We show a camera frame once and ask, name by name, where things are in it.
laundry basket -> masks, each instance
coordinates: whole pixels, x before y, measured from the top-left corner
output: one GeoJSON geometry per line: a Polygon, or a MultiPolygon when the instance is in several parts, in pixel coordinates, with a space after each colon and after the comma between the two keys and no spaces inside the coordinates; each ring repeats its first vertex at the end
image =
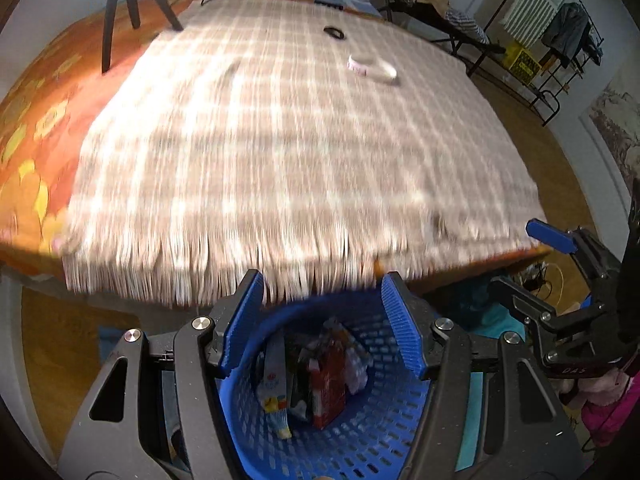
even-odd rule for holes
{"type": "Polygon", "coordinates": [[[342,292],[274,309],[250,337],[242,360],[221,380],[220,399],[245,471],[254,480],[392,480],[406,459],[429,389],[402,362],[380,290],[342,292]],[[252,387],[252,365],[265,339],[285,324],[305,326],[337,316],[366,347],[374,364],[366,388],[348,398],[324,430],[289,417],[293,438],[279,440],[252,387]]]}

white bracelet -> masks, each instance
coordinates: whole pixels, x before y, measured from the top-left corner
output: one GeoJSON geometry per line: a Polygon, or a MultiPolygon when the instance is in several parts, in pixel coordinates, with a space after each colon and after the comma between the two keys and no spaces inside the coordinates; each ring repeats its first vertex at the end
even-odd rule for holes
{"type": "Polygon", "coordinates": [[[398,78],[398,72],[384,59],[375,56],[349,56],[347,68],[356,74],[370,77],[381,83],[391,84],[398,78]]]}

dark jacket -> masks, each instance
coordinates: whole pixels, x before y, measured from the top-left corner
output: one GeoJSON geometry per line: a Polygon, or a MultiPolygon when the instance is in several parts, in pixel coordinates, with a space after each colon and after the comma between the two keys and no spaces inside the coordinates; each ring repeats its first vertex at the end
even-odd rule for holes
{"type": "Polygon", "coordinates": [[[582,34],[589,25],[589,16],[579,4],[562,4],[542,35],[542,43],[567,67],[580,49],[582,34]]]}

brown cloth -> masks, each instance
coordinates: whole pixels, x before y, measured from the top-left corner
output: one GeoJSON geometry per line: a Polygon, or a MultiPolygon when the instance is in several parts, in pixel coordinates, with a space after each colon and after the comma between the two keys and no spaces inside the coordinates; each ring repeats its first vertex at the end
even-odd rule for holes
{"type": "Polygon", "coordinates": [[[214,0],[180,18],[82,145],[72,290],[210,304],[257,268],[276,301],[373,285],[376,261],[418,278],[536,245],[536,185],[458,60],[301,2],[214,0]],[[397,83],[348,70],[358,53],[397,83]]]}

metal screw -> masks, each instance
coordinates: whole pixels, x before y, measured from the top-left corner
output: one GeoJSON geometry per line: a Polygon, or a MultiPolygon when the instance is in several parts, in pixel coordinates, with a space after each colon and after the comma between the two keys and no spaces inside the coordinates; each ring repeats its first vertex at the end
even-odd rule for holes
{"type": "Polygon", "coordinates": [[[520,341],[522,341],[520,334],[518,334],[517,332],[512,332],[511,330],[502,334],[502,337],[510,345],[517,345],[520,341]]]}
{"type": "Polygon", "coordinates": [[[453,328],[453,321],[448,317],[439,317],[436,319],[436,328],[440,330],[451,330],[453,328]]]}
{"type": "Polygon", "coordinates": [[[132,328],[131,330],[127,330],[124,333],[124,339],[129,343],[133,343],[134,341],[137,341],[138,339],[140,339],[141,335],[142,335],[142,332],[140,332],[140,330],[138,330],[137,328],[132,328]]]}
{"type": "Polygon", "coordinates": [[[200,316],[191,321],[191,326],[196,330],[204,330],[209,327],[211,320],[208,317],[200,316]]]}

